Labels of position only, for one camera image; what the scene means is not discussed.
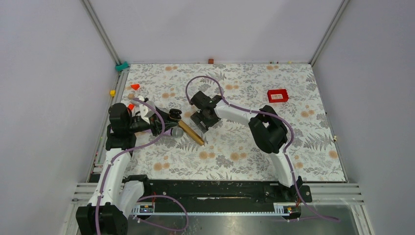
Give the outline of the black earbud charging case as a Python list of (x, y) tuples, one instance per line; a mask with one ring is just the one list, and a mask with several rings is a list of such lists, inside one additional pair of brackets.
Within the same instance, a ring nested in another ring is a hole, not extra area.
[(182, 111), (179, 109), (170, 109), (169, 110), (169, 118), (174, 121), (174, 122), (179, 122), (182, 117), (181, 117)]

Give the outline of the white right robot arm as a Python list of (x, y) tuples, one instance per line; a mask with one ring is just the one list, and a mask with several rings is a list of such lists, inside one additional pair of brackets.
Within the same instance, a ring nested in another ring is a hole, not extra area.
[(265, 105), (258, 111), (251, 110), (230, 104), (220, 95), (211, 98), (202, 91), (190, 98), (189, 103), (198, 109), (191, 119), (203, 133), (222, 119), (249, 127), (256, 146), (269, 154), (274, 164), (281, 197), (288, 202), (299, 197), (302, 179), (294, 170), (287, 152), (292, 143), (287, 135), (294, 132), (271, 106)]

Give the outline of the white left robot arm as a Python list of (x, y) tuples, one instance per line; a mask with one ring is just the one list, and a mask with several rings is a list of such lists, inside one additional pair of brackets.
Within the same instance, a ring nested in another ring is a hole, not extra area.
[(144, 100), (138, 110), (123, 103), (113, 104), (109, 109), (106, 157), (96, 189), (87, 205), (76, 211), (76, 221), (83, 235), (125, 235), (128, 217), (135, 203), (151, 197), (152, 189), (140, 180), (123, 183), (126, 167), (138, 149), (136, 133), (151, 131), (159, 139), (182, 119), (181, 110), (168, 112)]

